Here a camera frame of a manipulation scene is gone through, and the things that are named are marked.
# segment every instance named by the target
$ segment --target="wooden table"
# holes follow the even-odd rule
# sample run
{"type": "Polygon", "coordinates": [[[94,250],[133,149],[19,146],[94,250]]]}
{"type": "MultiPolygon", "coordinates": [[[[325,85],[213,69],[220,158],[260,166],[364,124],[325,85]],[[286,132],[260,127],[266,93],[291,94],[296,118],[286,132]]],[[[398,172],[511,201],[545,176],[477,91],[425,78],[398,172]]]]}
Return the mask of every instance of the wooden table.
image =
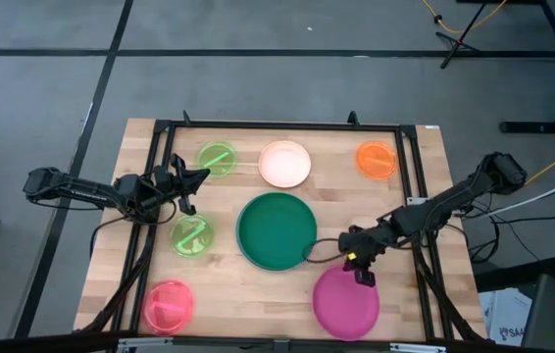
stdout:
{"type": "MultiPolygon", "coordinates": [[[[114,178],[143,173],[153,125],[154,120],[150,119],[127,122],[114,178]]],[[[429,195],[433,196],[452,185],[441,132],[437,126],[417,126],[417,133],[429,195]]],[[[207,253],[188,259],[171,250],[169,234],[180,214],[169,224],[158,226],[147,288],[169,278],[180,279],[189,286],[195,298],[195,312],[180,334],[332,339],[316,322],[311,293],[320,275],[327,268],[342,264],[342,259],[271,273],[250,264],[236,244],[235,224],[242,208],[252,198],[276,191],[260,177],[257,161],[266,145],[280,139],[298,142],[310,153],[311,174],[301,185],[285,191],[310,206],[317,218],[318,238],[338,237],[350,225],[373,226],[377,217],[404,203],[399,172],[388,181],[373,181],[355,166],[354,154],[362,142],[382,141],[395,149],[390,132],[178,127],[173,151],[185,159],[189,169],[197,168],[197,152],[209,141],[228,141],[238,156],[232,174],[206,180],[197,195],[190,198],[198,212],[215,226],[215,240],[207,253]]],[[[160,143],[164,145],[164,136],[160,143]]],[[[404,145],[407,156],[411,156],[407,139],[404,145]]],[[[158,163],[163,149],[159,148],[158,163]]],[[[412,158],[407,160],[413,194],[417,195],[412,158]]],[[[161,219],[172,210],[171,205],[163,207],[161,219]]],[[[102,222],[118,216],[117,211],[106,210],[102,222]]],[[[457,220],[451,222],[460,226],[457,220]]],[[[130,228],[130,223],[115,223],[99,231],[75,328],[90,323],[117,289],[130,228]]],[[[474,330],[485,336],[464,236],[445,227],[438,238],[438,249],[449,297],[474,330]]],[[[312,256],[325,258],[335,253],[334,243],[315,248],[312,256]]],[[[388,250],[373,263],[380,312],[376,326],[363,339],[425,339],[412,257],[410,251],[388,250]]],[[[436,335],[442,336],[436,300],[431,293],[429,298],[436,335]]],[[[133,292],[127,297],[122,328],[128,327],[132,303],[133,292]]],[[[148,333],[143,324],[140,331],[148,333]]]]}

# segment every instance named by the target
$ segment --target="lime green plate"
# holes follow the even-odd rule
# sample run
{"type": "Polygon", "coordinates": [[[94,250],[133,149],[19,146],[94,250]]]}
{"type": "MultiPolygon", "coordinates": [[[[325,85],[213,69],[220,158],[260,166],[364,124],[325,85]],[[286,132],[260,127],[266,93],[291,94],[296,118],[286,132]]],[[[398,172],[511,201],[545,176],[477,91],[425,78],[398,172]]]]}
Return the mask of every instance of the lime green plate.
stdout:
{"type": "Polygon", "coordinates": [[[266,193],[251,200],[240,213],[236,239],[252,264],[269,271],[288,270],[304,260],[304,249],[317,239],[317,222],[297,197],[266,193]]]}
{"type": "Polygon", "coordinates": [[[171,249],[181,256],[197,256],[208,249],[214,235],[215,231],[205,217],[182,217],[171,230],[171,249]]]}
{"type": "Polygon", "coordinates": [[[224,177],[236,165],[236,151],[227,142],[210,142],[197,156],[197,167],[208,168],[210,177],[224,177]]]}

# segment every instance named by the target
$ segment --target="gray floor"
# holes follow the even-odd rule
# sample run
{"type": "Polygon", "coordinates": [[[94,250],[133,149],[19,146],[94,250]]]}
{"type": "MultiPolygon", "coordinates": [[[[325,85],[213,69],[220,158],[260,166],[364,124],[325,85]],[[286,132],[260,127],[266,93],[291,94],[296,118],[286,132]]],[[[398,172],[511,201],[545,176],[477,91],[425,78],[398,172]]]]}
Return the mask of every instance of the gray floor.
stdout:
{"type": "MultiPolygon", "coordinates": [[[[432,0],[462,27],[476,10],[432,0]]],[[[0,1],[0,47],[109,47],[123,0],[0,1]]],[[[555,1],[550,1],[555,12],[555,1]]],[[[418,0],[135,0],[122,48],[442,49],[418,0]]],[[[538,7],[505,7],[467,38],[480,49],[555,50],[538,7]]],[[[119,58],[85,157],[82,177],[107,181],[128,118],[342,122],[442,128],[455,180],[481,156],[512,153],[529,173],[555,160],[555,135],[505,135],[504,120],[555,119],[555,61],[432,59],[119,58]]],[[[38,166],[66,168],[103,58],[0,58],[0,337],[11,334],[51,212],[26,203],[21,188],[38,166]]],[[[555,170],[495,206],[555,186],[555,170]]],[[[504,215],[555,215],[555,197],[504,215]]],[[[69,213],[32,334],[71,330],[100,213],[69,213]]],[[[492,236],[465,222],[472,244],[492,236]]],[[[516,225],[540,258],[555,256],[555,222],[516,225]]],[[[491,266],[532,261],[509,229],[491,266]]],[[[477,272],[483,267],[476,267],[477,272]]]]}

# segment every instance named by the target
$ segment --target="orange plate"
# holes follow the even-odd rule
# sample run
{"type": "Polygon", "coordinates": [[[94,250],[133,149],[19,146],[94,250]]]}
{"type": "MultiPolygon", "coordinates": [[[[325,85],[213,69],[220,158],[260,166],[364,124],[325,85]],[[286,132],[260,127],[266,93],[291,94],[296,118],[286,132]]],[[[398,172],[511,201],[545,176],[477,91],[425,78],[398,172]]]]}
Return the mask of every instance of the orange plate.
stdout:
{"type": "Polygon", "coordinates": [[[365,142],[356,151],[356,164],[367,177],[388,178],[395,173],[395,153],[381,142],[365,142]]]}
{"type": "Polygon", "coordinates": [[[293,141],[276,141],[260,154],[258,169],[269,184],[293,187],[310,173],[310,156],[306,149],[293,141]]]}

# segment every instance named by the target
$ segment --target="green bowl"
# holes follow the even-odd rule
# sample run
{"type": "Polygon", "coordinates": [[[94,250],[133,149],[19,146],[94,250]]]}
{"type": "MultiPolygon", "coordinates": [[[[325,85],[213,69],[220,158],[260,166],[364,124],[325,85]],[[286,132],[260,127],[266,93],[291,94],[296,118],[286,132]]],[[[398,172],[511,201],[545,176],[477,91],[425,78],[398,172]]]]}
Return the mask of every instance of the green bowl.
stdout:
{"type": "Polygon", "coordinates": [[[203,216],[185,216],[171,230],[171,249],[181,256],[195,257],[212,244],[215,230],[203,216]]]}
{"type": "Polygon", "coordinates": [[[224,177],[236,165],[236,151],[227,142],[210,142],[197,154],[197,168],[208,168],[209,177],[224,177]]]}
{"type": "Polygon", "coordinates": [[[236,224],[240,251],[252,264],[269,271],[301,264],[304,249],[316,239],[317,221],[308,205],[283,192],[251,200],[236,224]]]}

